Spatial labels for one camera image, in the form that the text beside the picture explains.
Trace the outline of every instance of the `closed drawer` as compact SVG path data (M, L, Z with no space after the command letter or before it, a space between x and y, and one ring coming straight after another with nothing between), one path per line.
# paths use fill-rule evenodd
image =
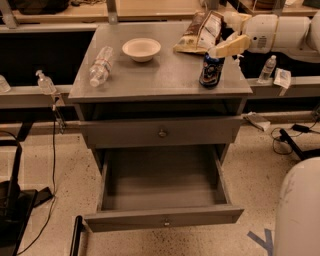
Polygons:
M108 150L93 232L234 223L233 206L214 147Z
M234 142L240 116L81 122L89 148L222 144Z

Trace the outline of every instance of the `drawer front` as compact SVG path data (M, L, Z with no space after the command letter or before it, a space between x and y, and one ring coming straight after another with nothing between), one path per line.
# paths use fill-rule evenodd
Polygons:
M105 232L235 223L242 212L243 209L236 206L216 205L184 209L101 212L85 216L85 220L93 232Z
M89 148L234 142L241 117L166 118L81 122Z

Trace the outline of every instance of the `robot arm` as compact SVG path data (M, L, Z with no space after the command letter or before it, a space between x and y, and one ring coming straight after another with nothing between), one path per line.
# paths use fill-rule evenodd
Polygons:
M228 27L235 31L225 41L210 48L208 53L211 57L227 57L243 53L250 46L248 35L240 35L243 25L251 19L251 15L238 12L225 12L223 15L224 22Z
M262 14L249 19L242 32L251 40L250 52L282 52L295 60L320 63L319 26L320 11L312 20Z

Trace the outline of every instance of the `white bowl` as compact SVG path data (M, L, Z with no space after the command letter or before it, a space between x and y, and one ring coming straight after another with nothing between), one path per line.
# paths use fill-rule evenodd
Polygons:
M151 60L160 49L160 43L150 38L135 38L122 46L123 52L137 62Z

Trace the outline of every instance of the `cable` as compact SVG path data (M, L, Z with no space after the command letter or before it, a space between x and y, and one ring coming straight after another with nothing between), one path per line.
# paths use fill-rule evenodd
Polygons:
M293 126L290 128L290 130L298 131L299 133L296 134L296 135L290 135L290 137L298 137L298 136L300 136L301 134L306 133L306 130L308 130L308 132L313 132L313 133L320 134L320 132L318 132L318 131L311 130L311 128L314 127L314 126L317 124L317 122L318 122L318 120L316 120L316 121L314 122L314 124L312 124L310 127L303 126L303 125L297 125L297 124L293 125ZM277 137L275 137L275 136L273 135L273 133L274 133L275 130L277 130L277 129L280 130L280 129L283 129L283 128L281 128L281 127L276 127L276 128L274 128L274 129L272 130L272 132L271 132L271 134L270 134L271 137L272 137L272 139L273 139L273 142L272 142L273 151L274 151L275 153L279 154L279 155L290 155L290 154L293 152L293 149L292 149L292 147L289 145L289 143L288 143L287 141L282 141L282 140L281 140L281 135L280 135L280 136L277 136ZM276 142L287 144L288 146L290 146L290 150L289 150L288 152L280 152L280 151L277 151L277 150L276 150L276 147L275 147L275 143L276 143Z
M7 131L4 131L4 130L0 130L0 132L3 132L3 133L6 133L6 134L9 134L11 135L16 141L18 141L18 138L11 132L7 132Z
M293 149L291 148L291 146L286 142L286 141L281 141L281 139L280 139L280 137L281 136L277 136L277 137L275 137L275 136L273 136L273 133L275 132L275 130L280 130L280 129L282 129L281 127L276 127L276 128L274 128L273 130L272 130L272 132L271 132L271 137L272 137L272 139L273 139L273 141L272 141L272 149L273 149L273 151L275 152L275 153L277 153L277 154L279 154L279 155L290 155L292 152L293 152ZM275 147L275 142L280 142L280 143L285 143L285 144L287 144L288 146L290 146L290 150L288 151L288 152L280 152L280 151L277 151L276 150L276 147Z
M52 192L52 201L51 201L51 206L49 209L48 217L46 222L44 223L43 227L41 228L39 234L33 241L21 252L17 253L17 255L21 255L22 253L26 252L42 235L44 229L47 227L49 220L52 215L53 211L53 205L56 201L56 182L55 182L55 172L56 172L56 143L55 143L55 134L56 134L56 121L53 121L53 135L52 135L52 145L53 145L53 166L52 166L52 183L53 183L53 192Z

